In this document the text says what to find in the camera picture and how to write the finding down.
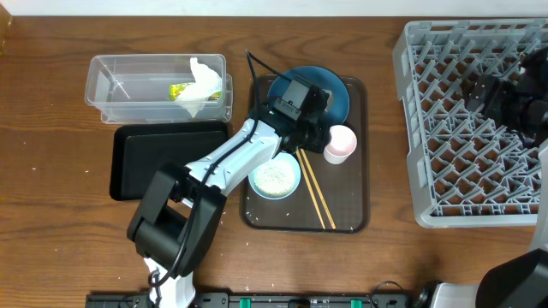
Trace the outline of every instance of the tray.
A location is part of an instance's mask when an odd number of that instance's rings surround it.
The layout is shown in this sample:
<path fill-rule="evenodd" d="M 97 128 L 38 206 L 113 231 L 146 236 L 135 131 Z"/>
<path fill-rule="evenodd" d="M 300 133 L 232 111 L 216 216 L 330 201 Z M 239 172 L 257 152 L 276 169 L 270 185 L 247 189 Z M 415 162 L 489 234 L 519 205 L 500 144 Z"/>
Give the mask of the tray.
<path fill-rule="evenodd" d="M 537 221 L 537 149 L 464 108 L 461 84 L 519 77 L 519 58 L 548 46 L 547 19 L 409 22 L 392 53 L 408 130 L 415 220 L 425 228 Z"/>
<path fill-rule="evenodd" d="M 141 199 L 164 164 L 184 167 L 227 138 L 226 125 L 220 121 L 120 127 L 114 134 L 110 196 L 118 201 Z"/>
<path fill-rule="evenodd" d="M 276 75 L 258 78 L 259 91 L 266 98 Z M 358 139 L 356 151 L 342 164 L 327 163 L 322 154 L 307 151 L 319 187 L 329 206 L 336 229 L 331 229 L 322 204 L 319 208 L 325 229 L 318 219 L 307 184 L 301 179 L 297 189 L 287 198 L 268 200 L 261 198 L 249 186 L 242 183 L 241 219 L 251 228 L 352 234 L 360 232 L 369 222 L 369 166 L 367 150 L 367 103 L 366 88 L 352 77 L 341 78 L 350 96 L 350 112 L 345 125 L 352 128 Z M 249 97 L 254 106 L 253 87 Z"/>

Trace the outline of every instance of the white rice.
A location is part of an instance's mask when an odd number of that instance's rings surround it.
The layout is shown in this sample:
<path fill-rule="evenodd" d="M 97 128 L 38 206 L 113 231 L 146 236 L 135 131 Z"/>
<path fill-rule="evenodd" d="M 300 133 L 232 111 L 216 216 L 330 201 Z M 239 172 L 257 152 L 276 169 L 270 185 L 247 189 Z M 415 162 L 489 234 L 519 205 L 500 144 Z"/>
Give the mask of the white rice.
<path fill-rule="evenodd" d="M 270 198 L 281 198 L 291 193 L 295 185 L 295 174 L 288 162 L 271 160 L 263 163 L 255 174 L 255 186 Z"/>

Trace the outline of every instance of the chopstick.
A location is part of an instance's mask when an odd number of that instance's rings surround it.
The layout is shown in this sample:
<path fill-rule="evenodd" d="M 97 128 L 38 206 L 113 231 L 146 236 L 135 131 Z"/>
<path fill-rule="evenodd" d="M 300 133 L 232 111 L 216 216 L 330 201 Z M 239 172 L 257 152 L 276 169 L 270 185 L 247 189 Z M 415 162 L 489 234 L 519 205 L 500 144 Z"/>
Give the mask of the chopstick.
<path fill-rule="evenodd" d="M 322 205 L 324 206 L 325 214 L 327 214 L 329 223 L 331 224 L 331 227 L 333 229 L 336 229 L 335 222 L 333 221 L 333 217 L 331 217 L 331 213 L 329 212 L 329 207 L 327 207 L 327 203 L 325 202 L 324 194 L 322 193 L 321 189 L 319 189 L 318 181 L 316 181 L 316 176 L 314 175 L 314 171 L 312 171 L 312 166 L 308 162 L 307 154 L 305 153 L 304 150 L 302 149 L 299 149 L 299 150 L 301 150 L 302 157 L 305 159 L 305 163 L 307 164 L 308 171 L 310 171 L 312 181 L 314 182 L 314 185 L 316 186 L 316 190 L 318 191 L 318 195 L 319 195 L 319 200 L 322 202 Z"/>
<path fill-rule="evenodd" d="M 297 158 L 299 159 L 299 164 L 301 166 L 302 174 L 305 176 L 305 181 L 307 182 L 308 192 L 310 193 L 310 196 L 312 197 L 312 202 L 314 203 L 314 207 L 316 208 L 316 212 L 318 213 L 319 222 L 322 223 L 322 228 L 325 229 L 324 219 L 322 219 L 322 214 L 319 212 L 318 202 L 316 201 L 316 196 L 314 195 L 314 191 L 312 190 L 312 186 L 310 185 L 310 180 L 308 179 L 305 165 L 302 162 L 301 154 L 299 154 L 299 150 L 297 150 L 296 153 L 297 153 Z"/>

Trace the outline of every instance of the white dish rack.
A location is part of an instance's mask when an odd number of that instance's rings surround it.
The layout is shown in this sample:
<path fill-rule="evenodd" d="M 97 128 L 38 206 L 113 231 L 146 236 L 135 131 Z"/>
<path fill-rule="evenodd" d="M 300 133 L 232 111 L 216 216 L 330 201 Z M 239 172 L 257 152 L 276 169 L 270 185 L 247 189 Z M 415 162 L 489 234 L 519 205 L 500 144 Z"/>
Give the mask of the white dish rack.
<path fill-rule="evenodd" d="M 408 130 L 409 184 L 425 228 L 528 226 L 540 165 L 506 127 L 464 108 L 462 83 L 519 76 L 520 55 L 548 46 L 548 19 L 412 21 L 393 50 Z"/>

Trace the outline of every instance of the wooden table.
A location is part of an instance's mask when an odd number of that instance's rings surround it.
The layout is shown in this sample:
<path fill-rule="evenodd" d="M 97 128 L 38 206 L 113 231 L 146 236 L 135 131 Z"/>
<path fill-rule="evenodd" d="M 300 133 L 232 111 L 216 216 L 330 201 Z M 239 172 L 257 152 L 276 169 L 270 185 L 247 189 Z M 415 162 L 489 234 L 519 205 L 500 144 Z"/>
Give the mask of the wooden table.
<path fill-rule="evenodd" d="M 279 70 L 321 65 L 367 87 L 369 227 L 357 235 L 253 230 L 238 215 L 236 188 L 195 271 L 199 290 L 368 293 L 384 280 L 407 289 L 434 278 L 478 283 L 524 253 L 532 228 L 424 229 L 414 220 L 391 58 L 408 21 L 15 17 L 0 58 L 0 305 L 83 307 L 92 291 L 147 286 L 126 239 L 137 203 L 108 193 L 117 127 L 84 104 L 89 62 L 104 54 L 223 54 L 235 80 L 235 129 L 247 113 L 246 48 Z"/>

